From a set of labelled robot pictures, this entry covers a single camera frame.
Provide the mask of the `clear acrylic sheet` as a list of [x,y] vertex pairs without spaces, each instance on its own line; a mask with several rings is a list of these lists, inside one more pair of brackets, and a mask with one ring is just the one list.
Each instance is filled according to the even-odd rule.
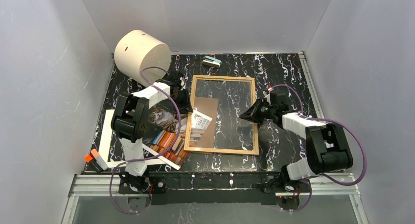
[[231,150],[254,150],[253,123],[240,119],[240,114],[252,106],[251,82],[197,80],[194,106],[208,115],[207,103],[217,102],[211,116],[214,123],[213,148]]

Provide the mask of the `white mat board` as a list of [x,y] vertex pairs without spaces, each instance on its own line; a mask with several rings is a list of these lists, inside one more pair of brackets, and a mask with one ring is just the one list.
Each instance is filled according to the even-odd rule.
[[[106,110],[105,117],[103,121],[102,126],[102,133],[101,133],[101,139],[99,144],[99,150],[98,153],[101,155],[101,157],[104,159],[104,162],[106,162],[107,166],[109,168],[114,168],[120,163],[124,162],[122,161],[115,161],[115,162],[108,162],[109,154],[110,154],[110,145],[111,140],[113,137],[113,130],[111,129],[111,120],[114,114],[114,110]],[[150,149],[148,146],[143,144],[143,150],[150,153],[151,155],[154,155],[154,150]],[[163,165],[168,164],[166,163],[167,159],[150,159],[146,161],[147,165]]]

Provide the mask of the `teal white stapler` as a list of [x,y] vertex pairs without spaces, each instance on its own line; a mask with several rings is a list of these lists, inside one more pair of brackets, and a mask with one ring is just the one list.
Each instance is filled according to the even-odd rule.
[[213,58],[211,56],[204,56],[202,58],[201,64],[205,66],[213,67],[213,68],[219,68],[222,64],[222,61],[216,58]]

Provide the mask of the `brown backing board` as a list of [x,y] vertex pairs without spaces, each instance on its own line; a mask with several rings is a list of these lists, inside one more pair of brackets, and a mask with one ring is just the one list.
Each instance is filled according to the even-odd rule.
[[194,97],[184,133],[184,150],[211,153],[214,148],[218,99]]

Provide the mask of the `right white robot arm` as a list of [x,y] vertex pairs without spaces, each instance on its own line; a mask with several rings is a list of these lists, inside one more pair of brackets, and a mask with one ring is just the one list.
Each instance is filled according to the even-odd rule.
[[311,120],[299,112],[289,109],[288,94],[270,91],[257,99],[240,119],[262,124],[269,119],[278,127],[293,132],[305,140],[306,156],[285,165],[279,180],[291,182],[350,168],[353,158],[343,127],[337,123],[322,123]]

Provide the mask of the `peach cap glue stick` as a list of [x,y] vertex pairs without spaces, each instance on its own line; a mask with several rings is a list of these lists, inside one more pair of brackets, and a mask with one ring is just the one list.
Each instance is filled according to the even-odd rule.
[[91,150],[92,157],[96,160],[97,164],[101,167],[103,171],[106,171],[109,167],[103,157],[99,154],[97,149]]

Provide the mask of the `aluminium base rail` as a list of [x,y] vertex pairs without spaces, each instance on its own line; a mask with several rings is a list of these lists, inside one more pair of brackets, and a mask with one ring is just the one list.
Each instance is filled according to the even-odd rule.
[[270,191],[270,174],[155,172],[152,188],[110,175],[74,178],[64,224],[366,224],[357,186],[324,178]]

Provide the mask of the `light wooden picture frame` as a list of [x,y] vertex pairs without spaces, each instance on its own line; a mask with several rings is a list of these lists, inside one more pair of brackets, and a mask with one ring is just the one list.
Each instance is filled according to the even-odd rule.
[[[256,99],[255,93],[255,79],[252,77],[230,77],[230,76],[209,76],[209,75],[194,75],[192,78],[191,85],[191,94],[190,102],[192,104],[195,97],[195,89],[197,80],[213,80],[213,81],[248,81],[251,82],[251,92],[252,92],[252,105]],[[244,151],[244,150],[231,150],[231,149],[212,149],[211,153],[217,154],[236,154],[236,155],[259,155],[259,142],[258,142],[258,125],[253,123],[253,138],[254,138],[254,150]]]

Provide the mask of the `orange cap black marker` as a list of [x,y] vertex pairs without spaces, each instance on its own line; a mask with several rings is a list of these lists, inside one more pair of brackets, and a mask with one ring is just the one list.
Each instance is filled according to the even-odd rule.
[[95,158],[91,156],[90,154],[86,155],[84,159],[86,163],[88,164],[88,166],[91,167],[97,173],[101,173],[103,171],[102,168],[97,163],[97,161],[95,160]]

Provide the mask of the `large white cylinder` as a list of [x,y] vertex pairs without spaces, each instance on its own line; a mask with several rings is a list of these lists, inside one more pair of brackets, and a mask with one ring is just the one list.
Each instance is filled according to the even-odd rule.
[[114,60],[119,71],[148,87],[147,80],[153,83],[165,76],[171,63],[171,51],[167,44],[151,35],[133,30],[116,45]]

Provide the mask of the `cat and books photo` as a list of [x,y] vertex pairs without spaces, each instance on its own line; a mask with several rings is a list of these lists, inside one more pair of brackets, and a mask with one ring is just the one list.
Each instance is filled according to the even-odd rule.
[[174,141],[178,128],[177,112],[169,100],[163,100],[150,108],[147,134],[142,138],[142,142],[156,154],[166,151],[173,145],[160,159],[167,159],[171,167],[179,170],[190,155],[190,152],[184,150],[186,124],[187,114],[183,114],[181,131],[177,141]]

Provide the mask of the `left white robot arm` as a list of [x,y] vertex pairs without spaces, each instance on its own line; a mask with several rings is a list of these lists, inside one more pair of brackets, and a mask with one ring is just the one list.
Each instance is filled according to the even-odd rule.
[[141,177],[147,169],[142,138],[150,120],[150,109],[166,99],[171,101],[176,110],[177,120],[174,121],[171,131],[179,134],[182,116],[192,111],[183,73],[167,72],[148,87],[138,92],[121,94],[117,99],[111,128],[123,148],[125,172],[131,176]]

